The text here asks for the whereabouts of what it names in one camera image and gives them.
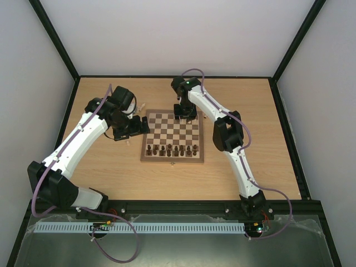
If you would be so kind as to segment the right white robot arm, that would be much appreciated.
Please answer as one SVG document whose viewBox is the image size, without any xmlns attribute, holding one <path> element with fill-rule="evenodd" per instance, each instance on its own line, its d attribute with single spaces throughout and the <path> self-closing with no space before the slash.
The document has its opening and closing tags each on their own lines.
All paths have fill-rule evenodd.
<svg viewBox="0 0 356 267">
<path fill-rule="evenodd" d="M 173 78 L 172 89 L 177 94 L 174 105 L 175 119 L 195 119 L 199 108 L 213 123 L 212 140 L 215 147 L 229 160 L 239 185 L 241 209 L 246 217 L 254 218 L 261 213 L 266 198 L 253 177 L 243 148 L 243 123 L 237 111 L 229 111 L 207 92 L 196 77 Z"/>
</svg>

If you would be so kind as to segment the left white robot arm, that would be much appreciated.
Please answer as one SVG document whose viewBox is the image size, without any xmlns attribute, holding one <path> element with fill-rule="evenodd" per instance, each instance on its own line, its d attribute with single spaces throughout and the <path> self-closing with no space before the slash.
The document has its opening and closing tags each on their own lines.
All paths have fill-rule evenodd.
<svg viewBox="0 0 356 267">
<path fill-rule="evenodd" d="M 31 209 L 41 199 L 53 208 L 85 207 L 98 209 L 105 195 L 94 189 L 73 184 L 70 179 L 88 149 L 108 129 L 114 141 L 150 132 L 146 117 L 135 114 L 136 96 L 118 86 L 108 88 L 103 98 L 92 99 L 78 124 L 67 138 L 42 162 L 33 161 L 27 172 L 33 190 Z"/>
</svg>

